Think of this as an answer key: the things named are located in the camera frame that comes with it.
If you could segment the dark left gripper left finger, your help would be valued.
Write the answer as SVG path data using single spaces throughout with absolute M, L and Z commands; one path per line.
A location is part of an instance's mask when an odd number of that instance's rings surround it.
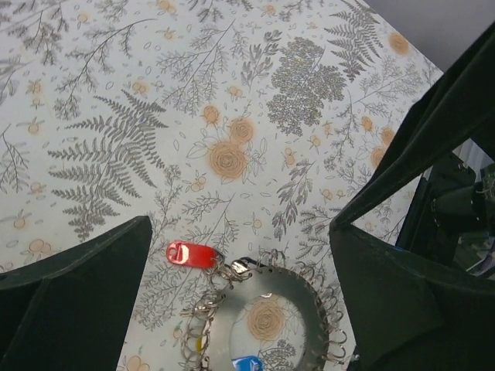
M 152 225 L 137 216 L 1 275 L 3 370 L 114 370 L 147 261 Z

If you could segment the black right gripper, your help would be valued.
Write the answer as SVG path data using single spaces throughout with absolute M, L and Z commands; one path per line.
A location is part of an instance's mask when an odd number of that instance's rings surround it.
M 334 219 L 351 224 L 422 175 L 395 245 L 477 277 L 494 276 L 494 174 L 449 153 L 494 120 L 494 27 L 407 113 L 370 181 Z

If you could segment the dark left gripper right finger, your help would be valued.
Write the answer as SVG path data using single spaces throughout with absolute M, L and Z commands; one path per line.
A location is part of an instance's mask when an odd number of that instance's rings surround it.
M 349 225 L 329 233 L 363 370 L 492 370 L 494 282 Z

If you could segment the red key tag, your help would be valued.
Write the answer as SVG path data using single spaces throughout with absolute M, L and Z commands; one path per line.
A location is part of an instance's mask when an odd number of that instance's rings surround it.
M 167 246 L 165 256 L 172 264 L 183 267 L 209 269 L 214 266 L 219 254 L 215 249 L 206 245 L 174 241 Z

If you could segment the blue key tag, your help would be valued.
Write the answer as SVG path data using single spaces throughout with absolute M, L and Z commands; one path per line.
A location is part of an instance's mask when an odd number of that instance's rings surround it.
M 263 371 L 263 362 L 257 356 L 244 356 L 232 360 L 236 371 Z

